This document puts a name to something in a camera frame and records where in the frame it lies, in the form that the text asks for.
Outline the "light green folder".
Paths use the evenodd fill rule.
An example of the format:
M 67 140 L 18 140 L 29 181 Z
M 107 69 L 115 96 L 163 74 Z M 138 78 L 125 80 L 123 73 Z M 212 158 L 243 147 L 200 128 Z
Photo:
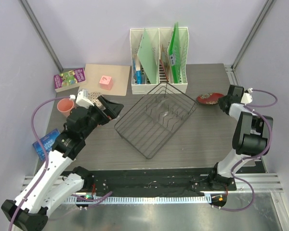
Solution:
M 137 52 L 139 61 L 151 84 L 157 84 L 158 75 L 158 31 L 145 28 Z

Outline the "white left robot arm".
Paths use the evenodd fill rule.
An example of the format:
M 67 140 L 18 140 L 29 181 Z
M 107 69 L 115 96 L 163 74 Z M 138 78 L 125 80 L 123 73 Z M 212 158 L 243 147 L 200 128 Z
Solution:
M 9 230 L 17 226 L 23 231 L 42 230 L 52 212 L 68 197 L 79 190 L 88 192 L 94 184 L 94 176 L 83 167 L 76 167 L 66 180 L 53 188 L 63 171 L 76 159 L 85 147 L 86 138 L 98 126 L 117 118 L 123 105 L 97 97 L 97 106 L 87 97 L 70 95 L 74 107 L 66 118 L 64 130 L 55 139 L 52 149 L 45 153 L 45 162 L 27 187 L 13 200 L 5 200 L 1 206 L 9 220 Z

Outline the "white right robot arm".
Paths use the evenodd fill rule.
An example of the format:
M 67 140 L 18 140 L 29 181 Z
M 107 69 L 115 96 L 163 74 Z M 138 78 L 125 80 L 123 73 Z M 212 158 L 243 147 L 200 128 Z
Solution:
M 252 93 L 242 86 L 230 85 L 227 95 L 218 100 L 220 109 L 237 121 L 232 138 L 232 150 L 216 163 L 208 177 L 208 185 L 213 190 L 232 184 L 234 175 L 248 161 L 266 155 L 273 136 L 274 119 L 263 116 L 252 109 Z

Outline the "brown patterned ceramic bowl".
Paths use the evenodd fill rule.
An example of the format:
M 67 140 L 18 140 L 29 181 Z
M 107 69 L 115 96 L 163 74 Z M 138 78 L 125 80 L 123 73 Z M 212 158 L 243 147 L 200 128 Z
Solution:
M 99 101 L 98 97 L 102 96 L 100 92 L 89 93 L 89 100 L 98 108 L 102 108 L 103 104 Z

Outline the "red floral lacquer plate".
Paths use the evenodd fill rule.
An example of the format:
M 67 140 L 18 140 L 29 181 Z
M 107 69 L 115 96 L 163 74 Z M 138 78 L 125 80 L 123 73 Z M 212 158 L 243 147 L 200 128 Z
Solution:
M 218 103 L 218 100 L 223 96 L 224 96 L 223 94 L 216 92 L 204 93 L 197 96 L 196 100 L 200 104 L 215 105 Z

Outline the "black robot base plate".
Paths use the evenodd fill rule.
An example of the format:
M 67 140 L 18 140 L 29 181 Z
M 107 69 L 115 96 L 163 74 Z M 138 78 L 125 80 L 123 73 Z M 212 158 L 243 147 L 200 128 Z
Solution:
M 186 197 L 236 191 L 233 178 L 220 179 L 214 168 L 89 171 L 81 192 L 113 197 Z

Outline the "illustrated book in organizer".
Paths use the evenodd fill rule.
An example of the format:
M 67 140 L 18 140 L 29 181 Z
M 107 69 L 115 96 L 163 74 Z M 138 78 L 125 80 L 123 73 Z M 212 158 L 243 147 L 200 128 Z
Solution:
M 162 67 L 162 76 L 165 77 L 166 81 L 169 82 L 169 59 L 168 53 L 163 45 L 161 45 L 161 54 L 160 54 L 160 64 Z

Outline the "white file organizer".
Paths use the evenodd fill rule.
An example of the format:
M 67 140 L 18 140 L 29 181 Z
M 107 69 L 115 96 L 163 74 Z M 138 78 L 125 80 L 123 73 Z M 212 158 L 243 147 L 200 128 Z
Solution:
M 169 82 L 166 81 L 165 77 L 162 76 L 162 67 L 160 64 L 160 54 L 161 54 L 161 45 L 164 46 L 168 53 L 168 47 L 171 40 L 173 28 L 150 28 L 156 29 L 158 31 L 158 38 L 159 38 L 159 50 L 158 50 L 158 75 L 157 75 L 157 84 L 151 84 L 149 79 L 144 72 L 142 67 L 142 73 L 144 74 L 145 83 L 144 84 L 136 84 L 134 79 L 134 72 L 133 72 L 133 56 L 137 54 L 140 41 L 142 37 L 142 33 L 144 28 L 133 28 L 130 30 L 130 48 L 131 48 L 131 64 L 132 64 L 132 71 L 131 71 L 131 90 L 133 94 L 147 94 L 153 88 L 158 85 L 166 85 L 171 84 L 177 89 L 175 92 L 178 91 L 186 92 L 188 81 L 186 76 L 186 64 L 187 64 L 187 53 L 188 53 L 188 46 L 189 46 L 189 31 L 187 27 L 179 27 L 179 35 L 180 35 L 180 54 L 181 54 L 181 77 L 180 82 L 175 84 L 172 78 L 171 66 L 169 66 Z

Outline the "pink plastic tumbler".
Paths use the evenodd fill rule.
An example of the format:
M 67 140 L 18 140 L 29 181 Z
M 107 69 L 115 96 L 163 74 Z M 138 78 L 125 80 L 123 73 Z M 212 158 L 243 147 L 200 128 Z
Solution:
M 74 107 L 74 101 L 68 98 L 61 99 L 57 103 L 57 110 L 65 117 L 68 117 L 70 115 L 70 112 Z

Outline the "brown cardboard sheet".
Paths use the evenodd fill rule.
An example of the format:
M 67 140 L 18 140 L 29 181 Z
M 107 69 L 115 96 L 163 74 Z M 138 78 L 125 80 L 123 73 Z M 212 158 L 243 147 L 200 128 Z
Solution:
M 79 90 L 87 89 L 89 93 L 100 92 L 102 95 L 126 96 L 131 67 L 128 65 L 86 64 L 86 83 Z M 102 76 L 113 80 L 111 90 L 101 89 L 99 81 Z

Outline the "purple paperback book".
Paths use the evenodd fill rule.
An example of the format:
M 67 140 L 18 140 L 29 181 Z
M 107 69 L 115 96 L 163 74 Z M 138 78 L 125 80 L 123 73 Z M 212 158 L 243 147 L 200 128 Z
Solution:
M 78 68 L 66 72 L 62 72 L 53 76 L 54 90 L 62 92 L 82 86 L 86 83 L 84 68 Z

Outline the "blue Jane Eyre book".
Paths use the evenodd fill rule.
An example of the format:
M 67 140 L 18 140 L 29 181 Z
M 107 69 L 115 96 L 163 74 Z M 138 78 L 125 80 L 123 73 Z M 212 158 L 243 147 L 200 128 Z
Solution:
M 40 142 L 43 145 L 47 154 L 52 150 L 52 145 L 54 144 L 55 139 L 59 135 L 60 135 L 60 131 L 56 128 L 40 139 Z M 45 161 L 45 153 L 43 151 L 43 148 L 39 144 L 39 142 L 36 141 L 32 145 L 33 145 L 38 157 L 40 158 L 40 160 Z

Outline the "blue booklet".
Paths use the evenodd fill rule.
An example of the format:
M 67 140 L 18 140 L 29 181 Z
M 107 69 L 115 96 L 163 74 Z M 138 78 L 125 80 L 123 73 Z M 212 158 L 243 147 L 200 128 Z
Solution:
M 136 84 L 144 84 L 145 77 L 144 77 L 144 74 L 142 73 L 142 66 L 141 66 L 141 63 L 137 54 L 133 56 L 132 61 L 133 61 L 134 79 L 136 81 Z

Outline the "pink cube block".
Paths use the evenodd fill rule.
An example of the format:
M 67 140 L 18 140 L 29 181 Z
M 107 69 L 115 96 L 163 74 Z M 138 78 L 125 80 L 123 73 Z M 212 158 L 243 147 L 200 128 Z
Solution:
M 111 90 L 113 86 L 113 80 L 110 76 L 102 76 L 99 81 L 101 89 Z

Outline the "bright green mesh folder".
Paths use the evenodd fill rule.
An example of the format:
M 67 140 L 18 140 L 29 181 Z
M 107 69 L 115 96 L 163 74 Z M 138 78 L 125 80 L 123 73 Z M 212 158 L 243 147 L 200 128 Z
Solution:
M 171 40 L 168 47 L 173 82 L 178 84 L 181 77 L 181 54 L 180 54 L 180 35 L 179 24 L 174 24 Z

